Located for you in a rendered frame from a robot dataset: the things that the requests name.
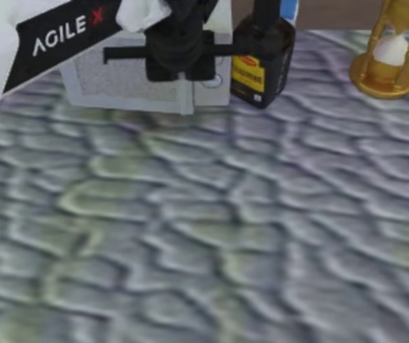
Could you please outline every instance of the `black bottle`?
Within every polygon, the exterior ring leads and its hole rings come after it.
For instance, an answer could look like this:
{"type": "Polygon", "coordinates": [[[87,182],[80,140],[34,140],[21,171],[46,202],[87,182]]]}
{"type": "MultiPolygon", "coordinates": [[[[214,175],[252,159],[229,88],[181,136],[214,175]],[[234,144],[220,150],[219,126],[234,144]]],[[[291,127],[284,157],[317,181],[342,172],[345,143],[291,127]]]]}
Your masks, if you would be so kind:
{"type": "Polygon", "coordinates": [[[295,44],[296,30],[280,7],[280,0],[256,0],[234,32],[235,44],[250,46],[251,54],[233,57],[231,92],[260,109],[284,90],[295,44]]]}

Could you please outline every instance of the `red x logo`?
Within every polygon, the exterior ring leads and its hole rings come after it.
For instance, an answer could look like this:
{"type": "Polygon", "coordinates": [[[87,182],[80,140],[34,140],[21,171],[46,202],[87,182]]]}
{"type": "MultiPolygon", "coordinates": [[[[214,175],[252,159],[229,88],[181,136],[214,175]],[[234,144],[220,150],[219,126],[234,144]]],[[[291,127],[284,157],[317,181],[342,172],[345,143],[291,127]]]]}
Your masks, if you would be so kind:
{"type": "Polygon", "coordinates": [[[97,25],[97,23],[103,22],[103,7],[100,6],[98,9],[94,9],[92,12],[93,14],[93,21],[91,22],[92,25],[97,25]]]}

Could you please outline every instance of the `brown wall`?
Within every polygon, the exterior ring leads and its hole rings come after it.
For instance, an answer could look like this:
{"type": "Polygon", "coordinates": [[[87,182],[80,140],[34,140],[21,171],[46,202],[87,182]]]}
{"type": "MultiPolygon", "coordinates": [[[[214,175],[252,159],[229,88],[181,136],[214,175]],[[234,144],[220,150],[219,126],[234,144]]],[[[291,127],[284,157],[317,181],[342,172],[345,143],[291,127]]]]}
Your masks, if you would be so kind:
{"type": "MultiPolygon", "coordinates": [[[[251,12],[253,0],[232,0],[235,23],[251,12]]],[[[381,0],[299,0],[299,29],[371,29],[381,0]]]]}

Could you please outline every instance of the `hourglass base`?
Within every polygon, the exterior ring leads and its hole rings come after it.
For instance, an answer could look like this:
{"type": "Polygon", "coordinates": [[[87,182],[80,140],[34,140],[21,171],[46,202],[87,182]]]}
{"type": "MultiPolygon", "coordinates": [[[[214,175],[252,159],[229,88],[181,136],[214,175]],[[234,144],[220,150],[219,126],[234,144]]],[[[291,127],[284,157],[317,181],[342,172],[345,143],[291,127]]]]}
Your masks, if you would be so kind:
{"type": "Polygon", "coordinates": [[[353,60],[350,67],[350,79],[356,88],[361,92],[378,99],[399,99],[409,94],[409,70],[399,84],[399,87],[394,87],[391,84],[381,83],[375,79],[366,77],[360,79],[361,69],[366,59],[367,54],[361,54],[353,60]]]}

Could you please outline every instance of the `table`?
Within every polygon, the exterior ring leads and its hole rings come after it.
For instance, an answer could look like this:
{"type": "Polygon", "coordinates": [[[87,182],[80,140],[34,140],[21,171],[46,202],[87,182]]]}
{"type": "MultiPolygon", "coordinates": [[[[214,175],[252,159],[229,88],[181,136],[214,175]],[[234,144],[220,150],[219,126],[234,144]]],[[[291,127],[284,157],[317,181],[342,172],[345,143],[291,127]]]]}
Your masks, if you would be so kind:
{"type": "Polygon", "coordinates": [[[285,93],[195,116],[0,106],[0,342],[409,342],[409,96],[368,33],[298,35],[285,93]]]}

